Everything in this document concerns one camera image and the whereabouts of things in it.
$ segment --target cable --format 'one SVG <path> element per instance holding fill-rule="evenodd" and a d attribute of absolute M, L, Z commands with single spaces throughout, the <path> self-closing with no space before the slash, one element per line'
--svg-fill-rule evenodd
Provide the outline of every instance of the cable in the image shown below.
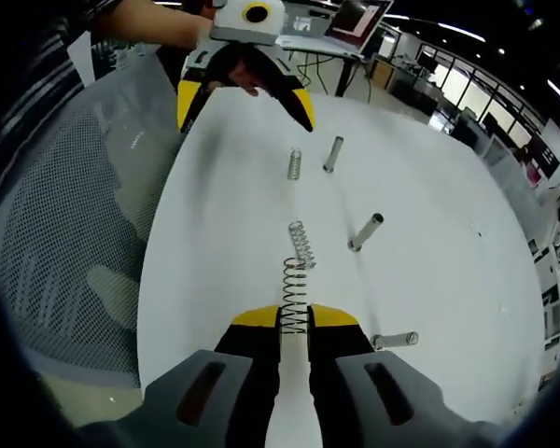
<path fill-rule="evenodd" d="M 370 75 L 369 72 L 367 71 L 367 67 L 365 66 L 364 63 L 361 62 L 357 62 L 357 67 L 355 68 L 355 70 L 353 71 L 353 74 L 351 75 L 351 78 L 348 80 L 348 82 L 346 83 L 346 87 L 344 88 L 344 91 L 347 91 L 348 88 L 350 87 L 351 83 L 353 82 L 353 79 L 355 79 L 355 75 L 357 74 L 357 70 L 359 67 L 363 67 L 363 70 L 365 70 L 365 78 L 367 79 L 367 85 L 368 85 L 368 90 L 367 90 L 367 104 L 369 105 L 371 103 L 371 80 L 370 80 Z"/>
<path fill-rule="evenodd" d="M 315 72 L 317 73 L 317 78 L 319 79 L 319 82 L 321 83 L 321 87 L 323 87 L 324 92 L 326 94 L 328 94 L 328 89 L 326 89 L 326 83 L 324 82 L 324 79 L 319 74 L 319 55 L 318 54 L 316 54 L 316 56 L 315 56 Z"/>
<path fill-rule="evenodd" d="M 301 84 L 303 87 L 307 87 L 311 84 L 312 80 L 310 77 L 307 76 L 307 68 L 311 67 L 313 65 L 315 65 L 315 70 L 317 73 L 317 77 L 319 78 L 319 82 L 322 85 L 322 88 L 324 89 L 324 92 L 326 94 L 328 94 L 328 89 L 326 88 L 326 83 L 324 82 L 323 78 L 321 77 L 321 74 L 319 73 L 319 65 L 322 63 L 328 63 L 329 61 L 332 61 L 336 59 L 334 56 L 328 57 L 327 59 L 324 59 L 323 61 L 319 61 L 319 55 L 316 54 L 315 56 L 315 62 L 314 63 L 309 63 L 309 53 L 305 53 L 305 63 L 300 63 L 297 65 L 297 71 L 299 72 L 299 74 L 302 76 L 301 78 Z"/>
<path fill-rule="evenodd" d="M 307 76 L 307 67 L 309 66 L 308 62 L 309 62 L 309 53 L 305 53 L 305 64 L 302 63 L 297 65 L 297 71 L 302 75 L 301 84 L 303 87 L 307 87 L 309 86 L 309 84 L 311 84 L 311 79 Z"/>
<path fill-rule="evenodd" d="M 365 70 L 365 78 L 367 79 L 367 104 L 371 104 L 371 73 L 367 70 L 367 66 L 363 65 Z"/>

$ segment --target computer monitor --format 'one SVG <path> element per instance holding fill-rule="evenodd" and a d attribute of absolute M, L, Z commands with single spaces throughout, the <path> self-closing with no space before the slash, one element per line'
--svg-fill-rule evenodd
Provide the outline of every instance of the computer monitor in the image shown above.
<path fill-rule="evenodd" d="M 421 51 L 421 54 L 417 58 L 417 63 L 423 68 L 426 68 L 430 73 L 435 73 L 436 68 L 438 68 L 438 61 L 426 55 L 423 51 Z"/>
<path fill-rule="evenodd" d="M 391 5 L 391 0 L 344 0 L 326 35 L 362 50 Z"/>
<path fill-rule="evenodd" d="M 499 127 L 499 125 L 497 124 L 497 119 L 496 117 L 494 117 L 492 114 L 490 114 L 489 112 L 487 114 L 485 114 L 485 117 L 483 117 L 483 126 L 485 128 L 485 130 L 491 135 L 492 133 L 494 133 L 495 129 L 497 129 Z"/>

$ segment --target human hand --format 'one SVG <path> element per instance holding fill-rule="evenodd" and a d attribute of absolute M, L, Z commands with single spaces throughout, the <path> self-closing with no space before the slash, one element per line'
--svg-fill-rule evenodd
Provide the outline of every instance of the human hand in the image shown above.
<path fill-rule="evenodd" d="M 228 79 L 238 87 L 245 90 L 251 96 L 259 95 L 256 89 L 257 87 L 265 90 L 263 83 L 257 77 L 251 75 L 243 61 L 239 61 L 238 64 L 236 64 L 236 66 L 229 72 Z M 206 90 L 208 93 L 211 93 L 218 87 L 224 87 L 224 84 L 220 81 L 211 81 L 207 84 Z"/>

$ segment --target metal tube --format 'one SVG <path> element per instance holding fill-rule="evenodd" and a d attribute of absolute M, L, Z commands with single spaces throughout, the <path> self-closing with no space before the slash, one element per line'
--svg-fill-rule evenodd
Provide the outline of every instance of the metal tube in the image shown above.
<path fill-rule="evenodd" d="M 416 331 L 408 333 L 394 334 L 392 336 L 382 336 L 374 334 L 371 336 L 370 343 L 374 350 L 381 350 L 390 347 L 406 347 L 415 345 L 419 341 L 419 334 Z"/>
<path fill-rule="evenodd" d="M 351 249 L 353 252 L 358 252 L 361 250 L 363 243 L 365 243 L 370 236 L 377 230 L 378 227 L 384 222 L 384 217 L 379 213 L 374 213 L 371 219 L 365 227 L 361 229 L 358 235 L 355 238 L 351 238 L 348 241 L 348 248 Z"/>
<path fill-rule="evenodd" d="M 334 164 L 336 164 L 336 159 L 338 159 L 338 153 L 343 147 L 344 139 L 342 137 L 336 137 L 334 139 L 334 145 L 332 145 L 332 151 L 329 153 L 326 163 L 324 163 L 324 171 L 326 173 L 334 172 Z"/>

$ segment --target white table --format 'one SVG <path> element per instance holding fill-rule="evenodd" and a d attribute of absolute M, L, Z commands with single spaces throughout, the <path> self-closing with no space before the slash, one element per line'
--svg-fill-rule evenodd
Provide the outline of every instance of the white table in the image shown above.
<path fill-rule="evenodd" d="M 338 79 L 335 96 L 344 96 L 348 88 L 348 81 L 355 63 L 363 61 L 363 55 L 342 47 L 330 39 L 324 37 L 310 37 L 307 35 L 280 35 L 276 39 L 282 49 L 287 51 L 298 51 L 309 54 L 322 54 L 343 60 L 343 70 Z"/>
<path fill-rule="evenodd" d="M 241 312 L 280 303 L 294 254 L 287 226 L 300 219 L 317 259 L 308 300 L 354 315 L 368 336 L 417 331 L 417 345 L 394 352 L 455 412 L 501 421 L 536 390 L 543 351 L 539 282 L 506 199 L 449 136 L 351 100 L 313 101 L 307 133 L 266 94 L 216 90 L 191 129 L 147 245 L 142 388 L 213 349 Z M 328 175 L 337 134 L 343 150 Z M 303 155 L 296 182 L 292 147 Z M 385 223 L 354 254 L 347 235 L 373 212 Z"/>

